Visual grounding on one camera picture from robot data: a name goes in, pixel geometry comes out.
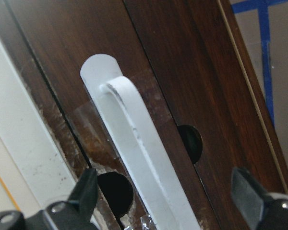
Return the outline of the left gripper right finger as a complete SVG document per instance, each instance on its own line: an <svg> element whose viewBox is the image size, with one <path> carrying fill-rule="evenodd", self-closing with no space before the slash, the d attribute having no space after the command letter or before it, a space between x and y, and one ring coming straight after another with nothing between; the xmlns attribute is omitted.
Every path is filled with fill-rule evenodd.
<svg viewBox="0 0 288 230"><path fill-rule="evenodd" d="M231 198L248 225L258 225L274 200L247 169L238 167L232 170Z"/></svg>

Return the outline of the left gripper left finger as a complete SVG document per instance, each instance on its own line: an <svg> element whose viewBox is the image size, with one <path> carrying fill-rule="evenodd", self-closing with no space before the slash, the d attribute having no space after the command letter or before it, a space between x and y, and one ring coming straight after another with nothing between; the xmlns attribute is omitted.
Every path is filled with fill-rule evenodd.
<svg viewBox="0 0 288 230"><path fill-rule="evenodd" d="M91 220L98 199L97 172L85 169L68 197L71 204L85 221Z"/></svg>

